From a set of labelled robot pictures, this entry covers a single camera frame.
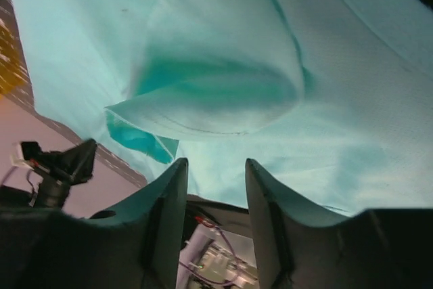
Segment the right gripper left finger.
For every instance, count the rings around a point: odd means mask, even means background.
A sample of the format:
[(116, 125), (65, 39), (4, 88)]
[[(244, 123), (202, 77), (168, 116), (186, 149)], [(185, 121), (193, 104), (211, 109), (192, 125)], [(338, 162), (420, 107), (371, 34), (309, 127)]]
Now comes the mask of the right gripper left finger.
[(1, 209), (2, 288), (174, 288), (187, 199), (180, 158), (103, 219)]

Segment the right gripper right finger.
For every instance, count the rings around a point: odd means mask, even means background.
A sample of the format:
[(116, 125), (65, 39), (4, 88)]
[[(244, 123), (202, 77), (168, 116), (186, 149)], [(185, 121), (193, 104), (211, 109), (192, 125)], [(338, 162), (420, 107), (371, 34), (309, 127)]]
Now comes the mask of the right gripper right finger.
[(346, 217), (246, 161), (261, 288), (431, 288), (432, 210), (371, 208)]

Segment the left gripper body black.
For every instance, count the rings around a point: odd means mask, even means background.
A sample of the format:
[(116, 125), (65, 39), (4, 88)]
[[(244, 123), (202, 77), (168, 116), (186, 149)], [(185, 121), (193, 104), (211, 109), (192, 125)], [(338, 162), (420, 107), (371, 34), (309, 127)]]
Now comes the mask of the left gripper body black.
[[(21, 141), (11, 155), (11, 168), (1, 178), (1, 212), (36, 210), (62, 211), (72, 187), (93, 178), (97, 142), (87, 139), (64, 151), (44, 151), (36, 141)], [(7, 185), (18, 170), (26, 169), (25, 180), (38, 175), (29, 192)]]

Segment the teal t shirt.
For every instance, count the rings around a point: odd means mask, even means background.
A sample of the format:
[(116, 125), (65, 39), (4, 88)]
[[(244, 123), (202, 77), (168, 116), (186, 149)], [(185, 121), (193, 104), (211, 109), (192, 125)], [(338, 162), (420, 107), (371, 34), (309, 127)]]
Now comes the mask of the teal t shirt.
[(432, 206), (432, 0), (12, 0), (36, 111), (246, 206), (244, 162), (345, 215)]

